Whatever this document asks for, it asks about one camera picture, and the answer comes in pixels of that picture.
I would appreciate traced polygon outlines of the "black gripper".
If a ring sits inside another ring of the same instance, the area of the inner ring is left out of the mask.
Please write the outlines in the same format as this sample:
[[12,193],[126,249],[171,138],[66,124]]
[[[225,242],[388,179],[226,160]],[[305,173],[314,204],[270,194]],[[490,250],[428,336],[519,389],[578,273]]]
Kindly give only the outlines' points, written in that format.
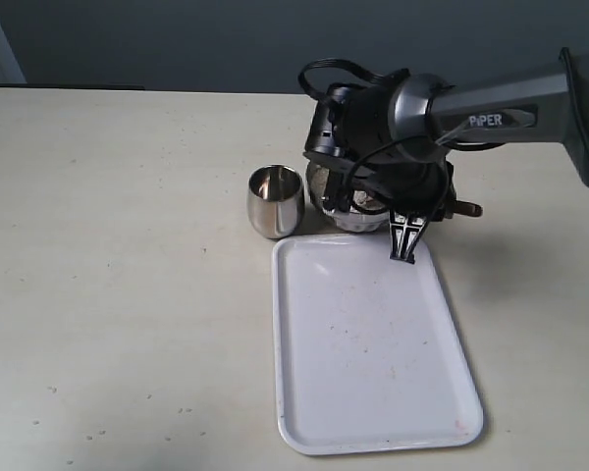
[[357,155],[307,150],[308,195],[318,211],[389,213],[392,260],[414,261],[414,250],[433,221],[455,213],[454,166],[450,162],[373,164]]

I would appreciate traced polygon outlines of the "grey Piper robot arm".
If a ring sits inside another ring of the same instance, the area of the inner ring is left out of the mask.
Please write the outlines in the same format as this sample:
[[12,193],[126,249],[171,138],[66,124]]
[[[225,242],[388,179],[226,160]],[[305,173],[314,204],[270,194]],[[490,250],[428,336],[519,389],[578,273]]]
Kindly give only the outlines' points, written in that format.
[[589,52],[563,48],[553,64],[471,86],[406,69],[380,75],[346,59],[308,69],[353,76],[323,91],[297,78],[316,104],[304,145],[310,199],[345,231],[388,226],[395,260],[413,261],[430,224],[481,215],[456,196],[451,151],[558,143],[589,187]]

